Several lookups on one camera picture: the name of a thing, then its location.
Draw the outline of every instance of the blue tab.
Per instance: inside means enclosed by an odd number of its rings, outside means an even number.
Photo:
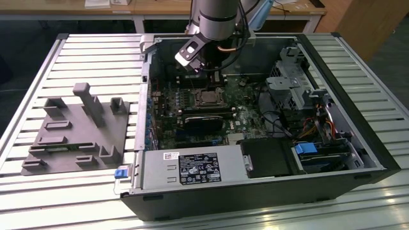
[[[115,178],[116,179],[128,178],[128,169],[117,169],[117,170],[115,170]]]
[[[297,154],[317,153],[317,148],[313,143],[300,143],[296,145]]]

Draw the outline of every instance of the warning label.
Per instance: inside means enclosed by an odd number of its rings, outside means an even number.
[[[178,156],[178,169],[182,185],[221,181],[217,153]]]

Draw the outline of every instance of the motherboard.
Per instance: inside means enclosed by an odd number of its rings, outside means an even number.
[[[224,87],[197,88],[197,76],[168,82],[155,90],[159,148],[180,149],[234,145],[238,140],[268,136],[256,105],[256,82],[224,76]]]

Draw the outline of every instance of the white label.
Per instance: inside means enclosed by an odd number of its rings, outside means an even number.
[[[131,11],[112,11],[112,13],[131,13]]]
[[[60,151],[68,151],[68,148],[53,148],[53,149],[47,149],[48,152],[60,152]]]
[[[178,152],[164,152],[164,160],[177,160]]]

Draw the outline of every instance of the paper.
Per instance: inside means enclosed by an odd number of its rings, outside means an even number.
[[[111,8],[109,0],[85,0],[85,9]]]

